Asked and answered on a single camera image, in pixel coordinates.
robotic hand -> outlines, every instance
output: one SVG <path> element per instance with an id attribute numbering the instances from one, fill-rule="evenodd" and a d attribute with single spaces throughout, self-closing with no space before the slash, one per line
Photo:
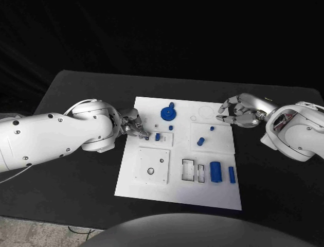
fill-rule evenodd
<path id="1" fill-rule="evenodd" d="M 217 115 L 217 120 L 252 128 L 266 121 L 260 142 L 288 157 L 306 161 L 313 154 L 324 158 L 324 107 L 306 102 L 277 107 L 269 99 L 243 93 L 226 100 L 218 113 L 236 104 L 236 116 Z"/>
<path id="2" fill-rule="evenodd" d="M 148 137 L 136 109 L 121 110 L 100 100 L 83 100 L 64 114 L 0 120 L 0 172 L 37 165 L 72 154 L 79 146 L 99 153 L 122 134 Z"/>

small blue part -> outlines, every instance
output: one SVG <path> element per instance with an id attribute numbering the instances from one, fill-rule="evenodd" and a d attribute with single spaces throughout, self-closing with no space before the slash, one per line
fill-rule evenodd
<path id="1" fill-rule="evenodd" d="M 198 142 L 197 142 L 197 145 L 201 146 L 203 143 L 204 143 L 204 138 L 201 137 L 200 140 L 198 140 Z"/>
<path id="2" fill-rule="evenodd" d="M 236 183 L 236 178 L 234 178 L 234 168 L 233 166 L 229 167 L 229 173 L 230 173 L 230 183 Z"/>
<path id="3" fill-rule="evenodd" d="M 168 104 L 168 107 L 162 108 L 162 110 L 159 112 L 159 116 L 165 121 L 171 121 L 175 118 L 177 112 L 174 110 L 174 103 L 172 102 Z"/>
<path id="4" fill-rule="evenodd" d="M 220 162 L 213 161 L 210 163 L 210 173 L 211 173 L 211 182 L 221 182 L 221 173 L 220 173 Z"/>

black curtain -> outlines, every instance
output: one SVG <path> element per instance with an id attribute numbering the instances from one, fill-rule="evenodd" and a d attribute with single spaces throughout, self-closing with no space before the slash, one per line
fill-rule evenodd
<path id="1" fill-rule="evenodd" d="M 40 99 L 69 69 L 313 87 L 324 95 L 318 3 L 204 7 L 115 16 L 86 1 L 0 1 L 0 92 Z"/>

white board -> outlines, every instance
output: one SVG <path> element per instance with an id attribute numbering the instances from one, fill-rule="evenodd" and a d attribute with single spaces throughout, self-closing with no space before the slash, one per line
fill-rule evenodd
<path id="1" fill-rule="evenodd" d="M 177 117 L 172 121 L 164 121 L 159 111 L 169 102 L 175 104 Z M 154 133 L 172 133 L 172 140 L 171 146 L 168 144 L 158 147 L 154 142 L 128 136 L 115 196 L 241 210 L 231 128 L 227 123 L 216 119 L 220 105 L 220 103 L 197 101 L 135 98 L 133 107 L 138 109 L 145 130 Z M 205 141 L 197 148 L 194 141 L 197 142 L 200 135 L 204 135 Z M 138 148 L 169 150 L 167 183 L 135 179 L 135 171 L 145 170 L 136 162 Z M 182 160 L 194 161 L 194 181 L 181 179 Z M 220 183 L 210 181 L 211 161 L 220 162 Z M 203 183 L 197 179 L 198 165 L 204 166 Z M 234 168 L 234 184 L 230 183 L 229 166 Z"/>

blue tube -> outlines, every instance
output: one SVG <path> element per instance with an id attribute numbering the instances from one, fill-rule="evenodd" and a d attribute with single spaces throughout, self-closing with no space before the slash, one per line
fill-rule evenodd
<path id="1" fill-rule="evenodd" d="M 234 178 L 234 168 L 233 166 L 229 167 L 229 173 L 230 173 L 230 183 L 236 183 L 236 178 Z"/>
<path id="2" fill-rule="evenodd" d="M 220 172 L 220 162 L 213 161 L 210 163 L 210 173 L 211 173 L 211 182 L 221 182 L 221 172 Z"/>
<path id="3" fill-rule="evenodd" d="M 201 146 L 203 143 L 204 143 L 204 138 L 201 137 L 200 140 L 198 140 L 198 142 L 197 142 L 197 145 Z"/>

